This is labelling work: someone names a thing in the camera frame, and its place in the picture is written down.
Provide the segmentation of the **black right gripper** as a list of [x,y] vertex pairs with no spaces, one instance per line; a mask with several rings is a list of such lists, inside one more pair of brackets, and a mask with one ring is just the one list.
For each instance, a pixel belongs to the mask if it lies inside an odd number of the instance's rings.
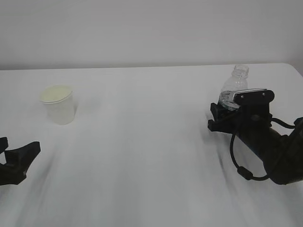
[[236,110],[211,103],[210,111],[214,120],[208,120],[207,127],[212,132],[241,134],[271,134],[270,104],[244,105]]

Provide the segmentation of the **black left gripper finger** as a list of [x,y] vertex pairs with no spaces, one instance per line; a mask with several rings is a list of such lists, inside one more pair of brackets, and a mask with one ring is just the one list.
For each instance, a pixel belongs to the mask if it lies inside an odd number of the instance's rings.
[[2,137],[0,138],[0,153],[3,153],[8,148],[8,138]]
[[6,163],[0,165],[0,185],[18,185],[26,179],[30,165],[40,153],[40,142],[34,141],[3,153]]

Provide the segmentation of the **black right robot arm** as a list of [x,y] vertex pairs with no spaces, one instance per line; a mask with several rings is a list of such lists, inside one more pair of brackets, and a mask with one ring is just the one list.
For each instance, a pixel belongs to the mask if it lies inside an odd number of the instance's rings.
[[[246,180],[271,179],[278,185],[295,183],[303,179],[303,119],[293,125],[274,118],[269,104],[245,105],[234,111],[211,103],[212,120],[208,129],[231,134],[229,151],[237,172]],[[263,162],[266,175],[254,176],[240,166],[234,155],[234,140],[239,138]]]

